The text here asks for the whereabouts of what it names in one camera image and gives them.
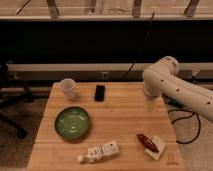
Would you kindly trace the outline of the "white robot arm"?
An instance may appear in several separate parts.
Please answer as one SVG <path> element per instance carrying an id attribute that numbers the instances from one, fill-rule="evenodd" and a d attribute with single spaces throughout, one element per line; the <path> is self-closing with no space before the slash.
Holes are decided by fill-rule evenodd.
<path id="1" fill-rule="evenodd" d="M 213 91 L 178 78 L 179 67 L 172 56 L 149 65 L 142 73 L 144 94 L 148 98 L 165 94 L 213 122 Z"/>

